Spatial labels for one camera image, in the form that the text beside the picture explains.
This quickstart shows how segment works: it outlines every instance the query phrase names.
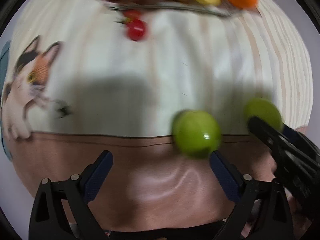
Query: blue gripper pad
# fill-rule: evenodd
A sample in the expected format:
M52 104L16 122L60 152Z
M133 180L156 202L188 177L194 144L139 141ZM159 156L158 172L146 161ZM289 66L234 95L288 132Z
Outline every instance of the blue gripper pad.
M100 160L99 165L94 169L91 176L84 185L84 197L83 200L85 203L93 201L99 190L102 186L104 180L106 179L112 165L113 165L113 156L109 151L104 151L106 154Z
M228 200L238 203L241 199L239 185L215 152L210 155L210 166Z
M292 130L290 127L286 125L284 125L282 134L289 139L290 143L295 143L298 139L298 132Z

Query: black clamp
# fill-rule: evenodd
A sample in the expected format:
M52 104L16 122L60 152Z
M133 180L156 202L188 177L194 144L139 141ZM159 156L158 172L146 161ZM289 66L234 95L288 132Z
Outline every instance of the black clamp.
M218 151L211 154L210 166L227 198L236 203L214 240L241 239L241 232L258 199L261 200L260 212L246 239L293 239L289 204L283 186L276 179L264 182L255 180L249 174L241 175Z
M113 164L113 156L103 151L94 164L68 180L51 182L45 178L35 197L29 225L30 240L77 240L62 206L68 201L73 217L85 240L109 239L92 215L88 202L93 201Z
M275 177L302 205L310 220L320 214L320 150L302 133L284 125L279 133L258 117L248 128L271 150L276 161Z

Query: green apple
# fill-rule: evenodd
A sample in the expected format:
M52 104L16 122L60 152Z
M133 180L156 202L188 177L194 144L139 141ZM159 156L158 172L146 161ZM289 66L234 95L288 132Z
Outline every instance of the green apple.
M252 98L244 107L246 122L253 116L257 116L275 130L282 132L283 122L279 110L276 106L264 98Z
M173 121L173 139L180 152L191 158L207 158L221 143L217 121L204 111L184 111Z

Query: red cherry tomato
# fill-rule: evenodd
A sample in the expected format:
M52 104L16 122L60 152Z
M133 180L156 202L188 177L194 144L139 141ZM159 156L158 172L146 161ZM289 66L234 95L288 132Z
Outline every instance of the red cherry tomato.
M146 34L146 23L135 19L127 24L127 36L133 41L139 41Z
M140 19L141 15L142 15L142 12L140 12L138 10L127 10L127 11L123 12L123 15L126 18L134 20L134 19Z

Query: cat print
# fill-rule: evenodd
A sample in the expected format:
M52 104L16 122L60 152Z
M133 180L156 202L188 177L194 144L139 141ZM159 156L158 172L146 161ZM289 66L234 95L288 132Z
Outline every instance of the cat print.
M31 128L26 120L28 109L36 104L45 107L48 99L44 89L50 68L60 49L61 42L52 44L44 53L38 51L40 36L23 51L14 68L13 81L4 87L2 126L7 139L27 139Z

